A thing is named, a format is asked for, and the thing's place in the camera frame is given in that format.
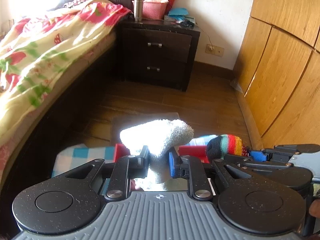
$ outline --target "drawer handle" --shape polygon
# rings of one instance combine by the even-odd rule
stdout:
[[[147,67],[147,70],[156,70],[157,72],[160,71],[160,68],[159,67]]]
[[[162,43],[148,42],[148,47],[151,47],[151,46],[158,46],[159,48],[162,48]]]

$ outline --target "wooden floor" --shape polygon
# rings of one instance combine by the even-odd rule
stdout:
[[[194,136],[234,134],[251,146],[247,127],[229,80],[208,74],[191,75],[187,92],[135,82],[106,81],[93,102],[86,104],[61,148],[84,143],[110,146],[112,118],[121,114],[178,112]]]

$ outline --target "baseboard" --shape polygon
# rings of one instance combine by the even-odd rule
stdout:
[[[263,149],[262,140],[261,140],[256,122],[254,121],[254,118],[247,104],[247,101],[244,98],[243,93],[236,90],[236,97],[238,99],[238,103],[240,105],[245,124],[247,125],[252,149],[254,150]]]
[[[233,80],[235,78],[235,75],[231,69],[210,65],[199,61],[195,61],[193,63],[193,71],[206,73],[212,76],[221,77],[228,80]]]

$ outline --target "nightstand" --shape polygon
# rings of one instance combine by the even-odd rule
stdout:
[[[128,19],[118,30],[126,79],[187,90],[200,36],[197,26]]]

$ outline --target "checkered cloth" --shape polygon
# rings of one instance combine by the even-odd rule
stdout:
[[[61,151],[54,163],[52,177],[60,175],[94,159],[105,159],[106,163],[113,162],[114,147],[87,148],[79,144]]]

